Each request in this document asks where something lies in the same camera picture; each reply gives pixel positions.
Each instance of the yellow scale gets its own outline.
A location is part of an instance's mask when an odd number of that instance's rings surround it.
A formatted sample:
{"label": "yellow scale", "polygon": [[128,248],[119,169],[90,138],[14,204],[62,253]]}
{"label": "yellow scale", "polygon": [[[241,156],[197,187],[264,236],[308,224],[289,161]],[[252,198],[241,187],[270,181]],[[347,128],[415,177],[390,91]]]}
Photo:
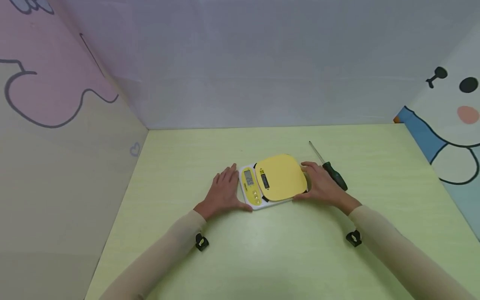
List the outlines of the yellow scale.
{"label": "yellow scale", "polygon": [[307,190],[300,165],[288,154],[240,168],[240,185],[245,203],[254,210],[290,201]]}

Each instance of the wall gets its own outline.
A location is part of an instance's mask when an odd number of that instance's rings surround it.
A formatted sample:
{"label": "wall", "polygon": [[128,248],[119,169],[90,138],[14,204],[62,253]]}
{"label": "wall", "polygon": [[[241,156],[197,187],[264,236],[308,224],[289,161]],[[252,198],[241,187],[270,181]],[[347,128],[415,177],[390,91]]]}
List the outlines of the wall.
{"label": "wall", "polygon": [[83,299],[147,134],[60,11],[0,2],[2,299]]}
{"label": "wall", "polygon": [[477,0],[65,0],[151,129],[389,123]]}
{"label": "wall", "polygon": [[480,25],[438,67],[396,121],[406,124],[480,239]]}

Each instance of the pink cheek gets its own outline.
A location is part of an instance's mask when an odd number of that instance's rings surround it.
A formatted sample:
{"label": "pink cheek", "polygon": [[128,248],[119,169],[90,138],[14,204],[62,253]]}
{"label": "pink cheek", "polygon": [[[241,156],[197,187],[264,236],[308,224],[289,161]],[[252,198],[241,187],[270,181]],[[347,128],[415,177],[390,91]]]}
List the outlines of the pink cheek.
{"label": "pink cheek", "polygon": [[473,124],[480,118],[479,112],[470,106],[460,106],[456,113],[465,124]]}

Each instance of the black screwdriver handle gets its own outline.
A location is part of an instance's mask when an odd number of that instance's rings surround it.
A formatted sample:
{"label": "black screwdriver handle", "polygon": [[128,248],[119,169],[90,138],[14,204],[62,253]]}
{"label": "black screwdriver handle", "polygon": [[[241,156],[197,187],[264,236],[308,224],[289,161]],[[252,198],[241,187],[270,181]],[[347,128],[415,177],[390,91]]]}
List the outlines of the black screwdriver handle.
{"label": "black screwdriver handle", "polygon": [[330,177],[338,184],[339,187],[341,187],[344,191],[348,190],[348,186],[343,180],[342,176],[340,175],[340,173],[335,171],[329,161],[324,163],[322,167],[325,169],[325,171],[328,172]]}

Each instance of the beige sleeve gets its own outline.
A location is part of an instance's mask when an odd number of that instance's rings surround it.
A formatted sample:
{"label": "beige sleeve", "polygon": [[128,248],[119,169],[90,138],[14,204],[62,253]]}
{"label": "beige sleeve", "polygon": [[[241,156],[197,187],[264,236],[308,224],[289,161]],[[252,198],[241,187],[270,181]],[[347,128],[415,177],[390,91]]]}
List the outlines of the beige sleeve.
{"label": "beige sleeve", "polygon": [[415,299],[475,299],[381,214],[366,206],[348,216],[361,240]]}
{"label": "beige sleeve", "polygon": [[194,210],[178,219],[110,284],[100,300],[146,298],[168,269],[192,249],[203,225],[204,218]]}

